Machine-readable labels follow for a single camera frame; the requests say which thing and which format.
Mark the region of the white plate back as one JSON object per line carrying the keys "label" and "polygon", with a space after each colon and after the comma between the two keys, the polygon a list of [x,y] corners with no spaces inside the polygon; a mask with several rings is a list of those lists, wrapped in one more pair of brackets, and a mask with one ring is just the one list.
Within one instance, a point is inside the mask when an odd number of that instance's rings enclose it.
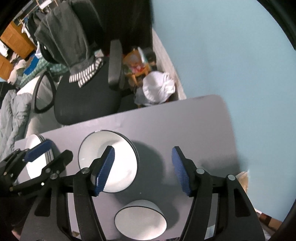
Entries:
{"label": "white plate back", "polygon": [[[41,142],[45,141],[46,139],[40,134],[33,134],[30,135],[27,139],[25,148],[32,149],[33,147],[41,144]],[[26,165],[27,173],[31,179],[36,178],[41,175],[42,169],[49,164],[54,159],[54,154],[52,149],[49,149],[44,154],[39,156],[33,162],[29,162]]]}

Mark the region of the wooden louvred wardrobe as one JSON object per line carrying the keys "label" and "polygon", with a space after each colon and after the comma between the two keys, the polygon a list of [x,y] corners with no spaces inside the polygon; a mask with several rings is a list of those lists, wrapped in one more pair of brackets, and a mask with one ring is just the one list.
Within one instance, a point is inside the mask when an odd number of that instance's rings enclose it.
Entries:
{"label": "wooden louvred wardrobe", "polygon": [[[37,47],[25,33],[22,33],[21,29],[21,26],[17,26],[11,21],[1,35],[1,41],[22,59],[26,59],[33,51],[36,51]],[[13,70],[13,65],[3,55],[1,55],[0,63],[0,76],[4,81],[7,81]]]}

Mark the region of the black hanging coat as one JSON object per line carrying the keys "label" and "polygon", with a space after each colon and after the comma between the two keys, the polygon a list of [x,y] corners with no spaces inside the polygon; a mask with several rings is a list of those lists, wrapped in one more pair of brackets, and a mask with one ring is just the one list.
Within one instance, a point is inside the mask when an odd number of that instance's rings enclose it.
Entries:
{"label": "black hanging coat", "polygon": [[133,47],[152,47],[151,1],[92,1],[98,14],[103,36],[99,44],[109,55],[112,40],[119,39],[123,54]]}

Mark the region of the white bag on floor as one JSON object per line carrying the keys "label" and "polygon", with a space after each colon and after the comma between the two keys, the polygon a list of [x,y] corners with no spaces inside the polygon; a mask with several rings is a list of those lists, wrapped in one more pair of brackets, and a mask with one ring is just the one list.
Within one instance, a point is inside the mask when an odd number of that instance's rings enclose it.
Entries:
{"label": "white bag on floor", "polygon": [[138,106],[158,105],[166,102],[176,91],[175,81],[168,73],[152,71],[137,88],[134,102]]}

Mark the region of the dark grey hooded sweater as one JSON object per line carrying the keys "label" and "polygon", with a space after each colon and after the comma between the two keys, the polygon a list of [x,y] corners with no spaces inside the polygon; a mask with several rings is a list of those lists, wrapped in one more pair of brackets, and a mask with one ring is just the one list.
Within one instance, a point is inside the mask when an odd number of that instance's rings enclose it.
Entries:
{"label": "dark grey hooded sweater", "polygon": [[41,20],[35,32],[40,46],[46,48],[55,61],[68,67],[69,82],[82,88],[104,65],[102,57],[90,48],[81,21],[64,1]]}

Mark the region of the green checkered cloth table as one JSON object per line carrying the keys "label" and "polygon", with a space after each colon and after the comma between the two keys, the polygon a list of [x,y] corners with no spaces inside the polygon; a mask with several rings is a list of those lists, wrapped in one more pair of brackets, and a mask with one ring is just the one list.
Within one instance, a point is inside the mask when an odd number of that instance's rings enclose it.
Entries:
{"label": "green checkered cloth table", "polygon": [[22,79],[19,83],[19,88],[23,88],[27,83],[41,74],[42,71],[48,71],[52,76],[60,76],[66,73],[69,69],[63,64],[53,64],[45,60],[45,58],[40,58],[36,67],[30,74],[23,74]]}

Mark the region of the blue cardboard box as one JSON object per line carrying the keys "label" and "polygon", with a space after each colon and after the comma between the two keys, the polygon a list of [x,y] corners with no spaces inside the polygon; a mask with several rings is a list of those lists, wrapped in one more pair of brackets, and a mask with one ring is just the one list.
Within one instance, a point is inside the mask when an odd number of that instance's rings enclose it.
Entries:
{"label": "blue cardboard box", "polygon": [[36,57],[36,55],[32,55],[27,61],[27,64],[23,71],[23,75],[29,75],[30,73],[32,73],[32,71],[36,68],[38,62],[39,59]]}

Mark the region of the black office chair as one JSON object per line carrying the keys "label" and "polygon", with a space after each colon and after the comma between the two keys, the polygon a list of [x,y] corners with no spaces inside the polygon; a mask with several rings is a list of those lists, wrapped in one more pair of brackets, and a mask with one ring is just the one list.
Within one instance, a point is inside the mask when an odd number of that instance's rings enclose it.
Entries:
{"label": "black office chair", "polygon": [[[87,19],[93,25],[99,24],[97,12],[91,1],[72,1],[72,8],[81,21],[83,30]],[[47,61],[54,60],[45,47],[40,47],[41,53]],[[69,82],[69,70],[62,76],[57,87],[51,83],[53,90],[52,102],[43,110],[35,109],[35,112],[43,113],[53,106],[56,120],[62,125],[72,125],[117,113],[121,102],[119,86],[124,79],[122,46],[119,39],[111,41],[109,56],[102,58],[104,65],[82,88],[76,82]],[[48,76],[49,80],[53,80],[53,76],[48,71],[45,71],[35,87],[34,95],[36,95],[44,74]]]}

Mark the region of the grey quilted duvet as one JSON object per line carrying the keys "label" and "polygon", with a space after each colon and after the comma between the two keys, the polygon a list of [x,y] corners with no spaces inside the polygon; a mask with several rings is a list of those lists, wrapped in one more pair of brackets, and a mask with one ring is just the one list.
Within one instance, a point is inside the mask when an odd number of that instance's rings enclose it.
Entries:
{"label": "grey quilted duvet", "polygon": [[14,151],[16,141],[24,138],[31,101],[30,93],[17,94],[15,90],[6,93],[1,106],[1,160]]}

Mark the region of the bed with grey sheet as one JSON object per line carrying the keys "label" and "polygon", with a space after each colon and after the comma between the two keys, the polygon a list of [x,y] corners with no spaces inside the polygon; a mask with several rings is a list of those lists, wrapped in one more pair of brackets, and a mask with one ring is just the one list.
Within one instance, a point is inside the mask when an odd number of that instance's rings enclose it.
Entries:
{"label": "bed with grey sheet", "polygon": [[17,92],[17,95],[25,93],[31,94],[32,101],[34,102],[33,108],[29,112],[29,119],[25,128],[23,138],[27,138],[33,134],[42,134],[61,128],[63,126],[56,120],[53,106],[43,113],[35,112],[35,109],[43,110],[52,102],[53,90],[51,83],[53,83],[55,87],[58,86],[58,83],[53,80],[49,80],[48,76],[44,74],[38,86],[36,95],[34,95],[34,90],[40,77],[41,76],[35,77]]}

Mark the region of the white bowl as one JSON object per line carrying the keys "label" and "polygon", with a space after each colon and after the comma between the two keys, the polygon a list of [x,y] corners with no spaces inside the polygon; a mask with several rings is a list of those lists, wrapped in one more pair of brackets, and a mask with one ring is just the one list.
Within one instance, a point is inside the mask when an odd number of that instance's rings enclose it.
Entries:
{"label": "white bowl", "polygon": [[134,144],[124,135],[102,130],[89,134],[81,143],[78,163],[81,169],[91,170],[91,183],[99,192],[117,193],[134,181],[139,156]]}
{"label": "white bowl", "polygon": [[115,217],[117,230],[133,240],[153,240],[167,229],[167,220],[160,208],[148,200],[136,200],[120,209]]}

